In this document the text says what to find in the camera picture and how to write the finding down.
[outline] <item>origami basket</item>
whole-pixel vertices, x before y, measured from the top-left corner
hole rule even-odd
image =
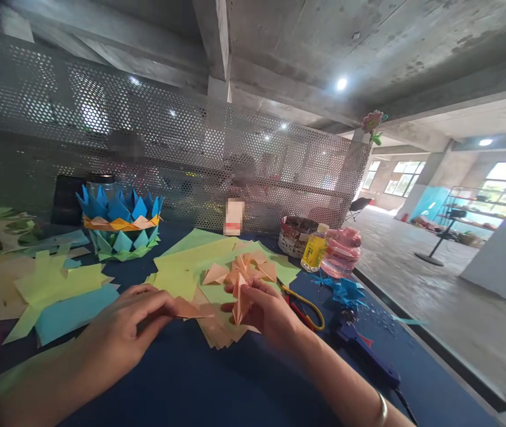
[[[158,223],[164,197],[139,197],[132,190],[129,197],[118,191],[108,200],[101,188],[92,197],[84,186],[83,198],[77,198],[99,261],[140,258],[160,241]]]

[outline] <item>pink paper flower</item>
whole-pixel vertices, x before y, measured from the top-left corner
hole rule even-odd
[[[375,110],[373,113],[369,113],[364,121],[361,123],[361,128],[365,133],[372,133],[382,122],[383,113]]]

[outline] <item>blue tablecloth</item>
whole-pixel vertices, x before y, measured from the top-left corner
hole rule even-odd
[[[115,277],[119,292],[142,283],[156,272],[152,262],[191,231],[175,223],[161,224],[161,243],[144,258],[110,262],[103,272]],[[260,240],[280,252],[276,237]],[[93,255],[84,264],[97,262]],[[331,291],[301,272],[291,288],[316,303],[330,324],[338,306]],[[374,341],[373,350],[400,373],[401,392],[420,426],[493,426],[496,421],[441,367],[412,336],[364,291],[369,310],[360,311],[359,332]],[[329,340],[329,330],[321,333]],[[61,344],[69,334],[55,341]],[[3,346],[0,372],[39,350],[33,333]],[[369,369],[362,369],[345,349],[340,355],[386,398],[405,413],[397,396]],[[79,409],[65,426],[334,426],[340,423],[311,383],[281,355],[273,354],[263,338],[247,333],[229,349],[210,349],[195,321],[174,321],[152,343],[140,364],[114,387]]]

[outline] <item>bracelet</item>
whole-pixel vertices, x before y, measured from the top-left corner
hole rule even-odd
[[[385,403],[385,399],[379,391],[377,392],[377,395],[382,401],[382,417],[380,418],[378,425],[379,427],[383,427],[385,425],[385,420],[387,419],[387,403]]]

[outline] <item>scissors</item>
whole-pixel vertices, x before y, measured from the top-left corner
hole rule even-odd
[[[287,304],[294,311],[294,313],[300,318],[300,320],[302,320],[302,322],[313,332],[323,331],[324,327],[326,326],[326,323],[324,322],[324,316],[322,315],[322,312],[318,309],[318,307],[315,306],[312,302],[308,301],[308,299],[301,297],[296,292],[287,288],[284,285],[284,283],[282,283],[281,279],[277,278],[277,283],[280,286],[281,290],[285,293],[285,300],[287,301]],[[316,325],[312,321],[310,316],[306,314],[306,311],[302,307],[301,302],[308,305],[312,309],[312,311],[316,313],[316,316],[318,316],[318,319],[320,320],[320,325]]]

